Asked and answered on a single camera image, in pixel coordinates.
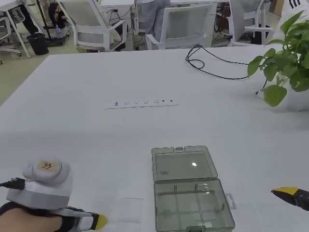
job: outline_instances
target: office chair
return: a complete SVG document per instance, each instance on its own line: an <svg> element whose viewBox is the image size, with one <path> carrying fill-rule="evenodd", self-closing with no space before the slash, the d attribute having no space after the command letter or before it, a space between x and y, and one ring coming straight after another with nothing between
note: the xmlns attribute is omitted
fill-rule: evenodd
<svg viewBox="0 0 309 232"><path fill-rule="evenodd" d="M208 27L211 10L212 4L166 8L160 41L151 34L146 35L148 50L153 49L153 44L161 50L203 43L213 30L213 26Z"/></svg>
<svg viewBox="0 0 309 232"><path fill-rule="evenodd" d="M272 28L259 27L261 11L269 9L267 0L230 0L231 16L227 17L229 22L229 32L232 36L229 46L248 46L250 43L239 42L241 36L246 32L261 32L262 44L266 44L266 32L272 32Z"/></svg>
<svg viewBox="0 0 309 232"><path fill-rule="evenodd" d="M126 21L121 20L112 27L104 22L96 0L57 0L68 17L74 32L74 44L105 52L114 51L126 42ZM112 42L112 34L122 25L123 35L119 42Z"/></svg>
<svg viewBox="0 0 309 232"><path fill-rule="evenodd" d="M11 34L12 34L12 30L11 30L11 24L10 24L9 19L7 17L1 17L0 18L0 44L1 43L6 44L4 40L9 41L9 37L11 36ZM12 53L17 53L19 57L22 56L22 53L11 45L0 46L0 52L12 52Z"/></svg>

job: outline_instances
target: gray transparent container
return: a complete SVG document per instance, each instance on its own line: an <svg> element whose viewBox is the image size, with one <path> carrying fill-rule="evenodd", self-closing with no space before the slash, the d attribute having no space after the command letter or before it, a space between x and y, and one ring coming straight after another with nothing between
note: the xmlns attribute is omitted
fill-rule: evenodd
<svg viewBox="0 0 309 232"><path fill-rule="evenodd" d="M235 223L206 146L154 148L158 232L231 232Z"/></svg>

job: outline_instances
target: power strip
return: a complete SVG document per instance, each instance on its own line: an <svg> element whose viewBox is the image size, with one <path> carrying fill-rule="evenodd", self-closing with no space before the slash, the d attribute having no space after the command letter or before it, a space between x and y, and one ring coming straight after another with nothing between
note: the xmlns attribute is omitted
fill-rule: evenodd
<svg viewBox="0 0 309 232"><path fill-rule="evenodd" d="M153 99L153 100L133 100L133 101L114 101L108 109L174 106L179 105L174 99Z"/></svg>

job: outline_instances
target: table surface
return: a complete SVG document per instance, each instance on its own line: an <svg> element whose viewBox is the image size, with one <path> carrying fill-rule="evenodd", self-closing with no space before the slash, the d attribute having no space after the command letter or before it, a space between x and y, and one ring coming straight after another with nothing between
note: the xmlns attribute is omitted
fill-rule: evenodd
<svg viewBox="0 0 309 232"><path fill-rule="evenodd" d="M8 11L21 3L22 0L0 0L0 11Z"/></svg>
<svg viewBox="0 0 309 232"><path fill-rule="evenodd" d="M267 49L209 50L249 62ZM59 157L75 175L71 206L108 215L104 231L155 232L151 149L207 145L236 202L235 231L307 231L308 213L270 191L309 189L308 113L267 107L255 95L261 73L243 81L211 77L185 62L187 52L50 55L0 108L1 180L20 176L30 160ZM195 57L212 73L246 75L243 65L202 51ZM180 104L106 109L115 100L155 98ZM1 189L0 205L5 196Z"/></svg>

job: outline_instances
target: blue jeans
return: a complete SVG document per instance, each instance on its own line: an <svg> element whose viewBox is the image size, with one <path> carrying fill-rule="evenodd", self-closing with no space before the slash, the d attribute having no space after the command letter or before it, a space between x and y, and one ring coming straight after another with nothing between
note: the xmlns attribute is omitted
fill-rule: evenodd
<svg viewBox="0 0 309 232"><path fill-rule="evenodd" d="M159 42L161 39L164 9L170 6L170 0L154 0L141 5L145 18L146 35L151 34Z"/></svg>

